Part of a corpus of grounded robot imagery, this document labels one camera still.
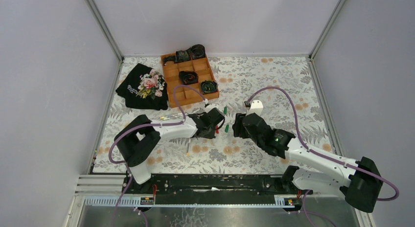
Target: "robotic arm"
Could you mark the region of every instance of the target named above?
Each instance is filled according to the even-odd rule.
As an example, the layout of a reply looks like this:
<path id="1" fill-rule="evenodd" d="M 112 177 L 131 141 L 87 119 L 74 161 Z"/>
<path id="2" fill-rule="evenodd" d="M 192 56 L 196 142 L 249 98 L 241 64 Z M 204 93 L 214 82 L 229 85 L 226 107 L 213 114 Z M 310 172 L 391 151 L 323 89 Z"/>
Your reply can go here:
<path id="1" fill-rule="evenodd" d="M 297 190 L 311 189 L 313 192 L 332 194 L 345 198 L 356 209 L 373 212 L 383 184 L 382 181 L 311 153 L 302 146 L 300 140 L 294 134 L 281 129 L 272 129 L 267 125 L 264 119 L 260 117 L 262 109 L 262 103 L 255 100 L 251 103 L 247 113 L 238 113 L 232 126 L 234 137 L 250 138 L 259 148 L 271 156 L 302 162 L 321 172 L 311 172 L 296 166 L 289 166 L 281 178 L 287 191 L 296 193 Z M 125 131 L 138 125 L 161 124 L 158 127 L 145 127 L 132 131 L 117 144 L 134 179 L 137 183 L 142 184 L 151 178 L 145 160 L 159 141 L 180 137 L 215 138 L 215 126 L 224 119 L 225 117 L 215 104 L 206 105 L 204 113 L 189 114 L 183 124 L 176 126 L 163 127 L 162 125 L 180 122 L 180 119 L 153 121 L 145 115 L 140 115 L 122 130 L 115 139 Z M 144 135 L 144 137 L 139 139 L 137 134 Z M 327 157 L 358 165 L 364 170 L 379 175 L 374 162 L 366 157 L 357 161 L 313 146 L 308 145 L 308 147 Z"/>

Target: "gray leaf pattern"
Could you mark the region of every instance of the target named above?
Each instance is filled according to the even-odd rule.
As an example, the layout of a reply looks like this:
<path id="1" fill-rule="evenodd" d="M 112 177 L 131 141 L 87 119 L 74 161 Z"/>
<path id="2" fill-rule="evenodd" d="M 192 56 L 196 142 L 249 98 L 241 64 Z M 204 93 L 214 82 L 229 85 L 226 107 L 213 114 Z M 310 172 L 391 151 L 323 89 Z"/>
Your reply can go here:
<path id="1" fill-rule="evenodd" d="M 210 102 L 219 104 L 220 110 L 227 106 L 225 125 L 214 139 L 193 138 L 188 154 L 188 138 L 159 142 L 146 161 L 152 173 L 282 174 L 290 164 L 309 169 L 307 165 L 296 161 L 272 157 L 249 139 L 233 137 L 231 126 L 236 113 L 247 110 L 243 101 L 266 86 L 279 86 L 290 94 L 298 112 L 300 132 L 307 143 L 332 151 L 304 57 L 209 57 L 209 62 L 220 92 L 220 97 Z M 118 85 L 137 63 L 162 72 L 158 57 L 129 57 L 124 60 Z M 264 104 L 261 116 L 270 126 L 295 133 L 293 112 L 284 94 L 277 90 L 266 90 L 255 99 Z M 200 113 L 203 108 L 203 103 L 184 106 L 187 113 Z M 124 99 L 115 93 L 96 151 L 93 171 L 125 172 L 123 164 L 110 163 L 108 151 L 115 135 L 138 115 L 145 114 L 149 119 L 158 120 L 161 116 L 179 112 L 178 108 L 166 111 L 129 109 L 125 107 Z M 226 125 L 230 127 L 228 133 L 224 130 Z M 117 148 L 114 149 L 113 158 L 122 160 Z"/>

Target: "floral print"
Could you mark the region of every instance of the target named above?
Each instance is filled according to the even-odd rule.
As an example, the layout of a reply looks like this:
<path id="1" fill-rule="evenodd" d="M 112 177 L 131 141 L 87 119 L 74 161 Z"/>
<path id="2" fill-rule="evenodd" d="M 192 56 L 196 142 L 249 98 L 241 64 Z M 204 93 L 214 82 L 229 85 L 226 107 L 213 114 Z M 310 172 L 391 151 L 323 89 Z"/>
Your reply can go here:
<path id="1" fill-rule="evenodd" d="M 163 79 L 163 76 L 156 71 L 155 69 L 152 69 L 149 74 L 141 75 L 141 82 L 138 87 L 138 92 L 136 93 L 136 96 L 140 96 L 142 98 L 146 98 L 147 96 L 150 96 L 151 99 L 155 99 L 157 97 L 161 97 L 163 95 L 162 91 L 164 90 L 164 86 L 166 82 Z"/>
<path id="2" fill-rule="evenodd" d="M 219 104 L 220 110 L 225 106 L 228 108 L 223 128 L 215 134 L 216 138 L 192 138 L 190 145 L 188 138 L 160 141 L 146 161 L 152 173 L 282 174 L 289 165 L 309 169 L 309 166 L 297 161 L 272 157 L 249 139 L 233 137 L 231 126 L 236 113 L 247 110 L 243 101 L 259 88 L 266 86 L 280 86 L 290 94 L 298 109 L 301 135 L 307 143 L 327 151 L 335 150 L 330 145 L 323 113 L 313 81 L 309 81 L 311 76 L 304 57 L 210 57 L 209 62 L 220 92 L 219 98 L 209 102 Z M 119 79 L 123 80 L 137 63 L 154 68 L 150 76 L 145 77 L 151 80 L 145 80 L 142 89 L 153 87 L 153 95 L 157 97 L 155 79 L 162 73 L 160 58 L 126 58 Z M 276 90 L 266 90 L 255 99 L 264 104 L 261 116 L 271 127 L 296 134 L 293 112 L 285 95 Z M 203 103 L 195 103 L 186 105 L 184 110 L 191 114 L 200 113 L 203 108 Z M 145 114 L 149 119 L 159 120 L 161 116 L 179 112 L 178 108 L 169 108 L 166 111 L 130 109 L 125 107 L 124 98 L 115 94 L 97 149 L 93 172 L 125 172 L 123 164 L 110 163 L 107 148 L 111 146 L 114 137 L 137 116 Z M 226 125 L 230 126 L 228 133 L 224 130 Z M 117 148 L 114 149 L 113 158 L 122 160 Z"/>

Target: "floral embroidery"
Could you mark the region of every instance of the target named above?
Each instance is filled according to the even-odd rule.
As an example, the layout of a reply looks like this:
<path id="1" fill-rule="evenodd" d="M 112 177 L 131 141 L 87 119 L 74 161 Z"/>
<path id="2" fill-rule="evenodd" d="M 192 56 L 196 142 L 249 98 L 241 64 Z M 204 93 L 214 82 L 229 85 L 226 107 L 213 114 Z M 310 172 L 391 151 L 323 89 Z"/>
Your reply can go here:
<path id="1" fill-rule="evenodd" d="M 155 99 L 156 96 L 161 97 L 163 95 L 163 90 L 166 82 L 163 79 L 163 76 L 157 72 L 155 69 L 152 69 L 149 74 L 141 75 L 141 82 L 137 90 L 134 90 L 136 96 L 141 96 L 146 98 L 150 96 L 151 99 Z"/>

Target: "floral tablecloth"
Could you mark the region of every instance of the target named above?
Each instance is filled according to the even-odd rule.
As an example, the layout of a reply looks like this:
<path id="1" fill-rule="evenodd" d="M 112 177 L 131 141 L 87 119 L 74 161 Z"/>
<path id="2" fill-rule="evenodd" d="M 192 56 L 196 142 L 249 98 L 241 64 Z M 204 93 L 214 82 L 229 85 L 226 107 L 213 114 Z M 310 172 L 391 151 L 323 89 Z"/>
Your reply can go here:
<path id="1" fill-rule="evenodd" d="M 231 125 L 236 113 L 246 112 L 243 101 L 260 88 L 279 86 L 292 97 L 296 106 L 300 131 L 307 143 L 332 152 L 323 114 L 304 57 L 210 57 L 210 65 L 219 84 L 220 97 L 211 100 L 223 109 L 228 107 L 226 123 L 215 139 L 193 138 L 189 155 L 186 154 L 189 140 L 186 138 L 160 142 L 148 157 L 146 163 L 152 173 L 227 173 L 227 174 L 282 174 L 288 165 L 308 166 L 296 161 L 275 158 L 249 139 L 234 138 Z M 131 57 L 124 60 L 118 84 L 122 83 L 129 71 L 141 63 L 162 73 L 160 58 Z M 262 117 L 274 128 L 295 133 L 294 114 L 288 99 L 277 90 L 266 90 L 255 99 L 262 101 Z M 187 113 L 199 113 L 202 103 L 184 106 Z M 177 114 L 178 108 L 166 111 L 136 110 L 125 107 L 124 98 L 115 93 L 110 113 L 96 151 L 94 173 L 124 173 L 123 164 L 112 164 L 108 151 L 116 134 L 140 114 L 149 119 Z M 225 126 L 230 130 L 225 133 Z M 122 160 L 118 149 L 113 158 Z"/>

